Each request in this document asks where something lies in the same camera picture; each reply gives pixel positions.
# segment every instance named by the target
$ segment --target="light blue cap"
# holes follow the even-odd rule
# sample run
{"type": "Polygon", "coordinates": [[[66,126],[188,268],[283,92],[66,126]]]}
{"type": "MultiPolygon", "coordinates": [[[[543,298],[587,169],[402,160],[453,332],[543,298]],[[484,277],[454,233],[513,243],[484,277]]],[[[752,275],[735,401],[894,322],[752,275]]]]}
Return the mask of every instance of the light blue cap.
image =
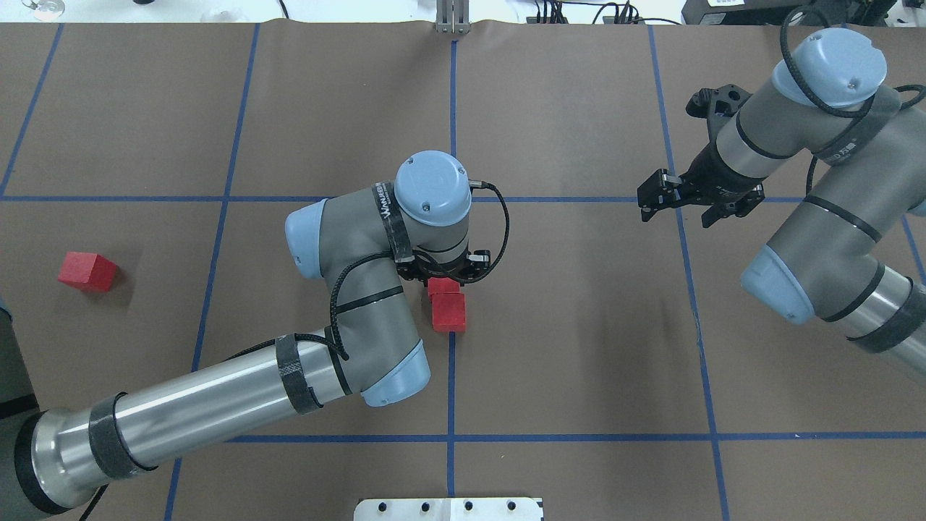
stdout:
{"type": "Polygon", "coordinates": [[[424,389],[431,380],[431,368],[424,355],[424,342],[418,341],[415,348],[393,367],[379,382],[360,393],[370,407],[382,407],[402,401],[424,389]]]}
{"type": "Polygon", "coordinates": [[[456,224],[472,205],[463,165],[438,150],[419,152],[402,163],[395,176],[395,198],[412,219],[430,226],[456,224]]]}
{"type": "Polygon", "coordinates": [[[916,215],[917,217],[926,217],[926,201],[921,202],[919,205],[907,210],[908,212],[916,215]]]}
{"type": "Polygon", "coordinates": [[[813,304],[804,288],[769,245],[762,246],[740,277],[740,284],[791,324],[803,324],[813,317],[813,304]]]}
{"type": "Polygon", "coordinates": [[[295,266],[305,278],[320,279],[319,237],[321,236],[321,213],[325,201],[294,211],[286,218],[286,244],[293,255],[295,266]]]}
{"type": "MultiPolygon", "coordinates": [[[[871,97],[887,76],[884,54],[864,34],[831,27],[807,37],[792,53],[810,90],[827,105],[851,107],[871,97]]],[[[784,60],[771,75],[778,92],[813,107],[788,71],[784,60]]]]}

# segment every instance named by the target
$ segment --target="red cube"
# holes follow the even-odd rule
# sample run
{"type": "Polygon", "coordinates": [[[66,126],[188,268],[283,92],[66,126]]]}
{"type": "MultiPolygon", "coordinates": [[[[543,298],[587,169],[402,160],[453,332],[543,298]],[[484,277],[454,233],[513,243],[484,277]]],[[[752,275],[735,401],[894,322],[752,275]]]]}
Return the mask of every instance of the red cube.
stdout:
{"type": "Polygon", "coordinates": [[[431,300],[431,324],[440,333],[466,331],[466,295],[435,294],[431,300]]]}
{"type": "Polygon", "coordinates": [[[442,293],[459,293],[460,292],[460,283],[444,278],[444,277],[431,277],[428,279],[428,299],[434,300],[434,295],[440,295],[442,293]]]}
{"type": "Polygon", "coordinates": [[[58,281],[81,291],[106,293],[119,267],[96,253],[69,251],[61,264],[58,281]]]}

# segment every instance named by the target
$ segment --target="red block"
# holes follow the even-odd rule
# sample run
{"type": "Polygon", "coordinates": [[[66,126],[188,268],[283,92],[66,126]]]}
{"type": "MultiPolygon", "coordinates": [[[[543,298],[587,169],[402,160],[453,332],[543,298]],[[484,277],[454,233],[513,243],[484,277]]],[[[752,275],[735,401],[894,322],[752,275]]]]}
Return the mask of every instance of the red block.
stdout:
{"type": "Polygon", "coordinates": [[[434,300],[434,295],[440,295],[442,293],[459,293],[460,292],[460,283],[444,278],[444,277],[431,277],[428,279],[428,299],[434,300]]]}
{"type": "Polygon", "coordinates": [[[119,267],[96,253],[69,251],[61,264],[58,281],[81,291],[106,293],[119,267]]]}
{"type": "Polygon", "coordinates": [[[431,300],[431,324],[440,333],[466,331],[466,295],[438,293],[431,300]]]}

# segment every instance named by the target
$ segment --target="white floor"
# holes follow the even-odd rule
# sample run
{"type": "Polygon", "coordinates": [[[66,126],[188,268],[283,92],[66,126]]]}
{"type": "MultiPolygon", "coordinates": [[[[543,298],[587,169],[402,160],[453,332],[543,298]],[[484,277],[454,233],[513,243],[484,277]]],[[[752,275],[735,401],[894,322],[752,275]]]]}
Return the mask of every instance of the white floor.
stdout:
{"type": "MultiPolygon", "coordinates": [[[[39,21],[23,0],[0,0],[0,21],[39,21]]],[[[282,18],[278,0],[155,0],[139,6],[132,0],[55,0],[65,4],[60,22],[256,22],[282,18]]],[[[290,17],[312,22],[433,21],[435,0],[283,0],[290,17]]],[[[639,0],[636,7],[644,18],[665,18],[681,22],[685,0],[639,0]]],[[[497,19],[524,23],[537,12],[533,0],[470,0],[470,20],[497,19]]],[[[591,23],[596,6],[563,6],[569,23],[591,23]]],[[[613,14],[608,7],[605,15],[613,14]]],[[[891,9],[888,24],[926,27],[926,10],[903,7],[902,0],[891,9]]],[[[664,23],[651,21],[647,23],[664,23]]]]}

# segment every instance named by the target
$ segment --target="white mounting plate with holes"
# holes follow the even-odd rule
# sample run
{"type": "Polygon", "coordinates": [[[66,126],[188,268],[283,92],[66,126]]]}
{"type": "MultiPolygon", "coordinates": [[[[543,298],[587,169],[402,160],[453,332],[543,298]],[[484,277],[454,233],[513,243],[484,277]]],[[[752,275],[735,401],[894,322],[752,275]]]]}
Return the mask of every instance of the white mounting plate with holes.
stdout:
{"type": "Polygon", "coordinates": [[[420,498],[364,500],[354,521],[544,521],[541,498],[420,498]]]}

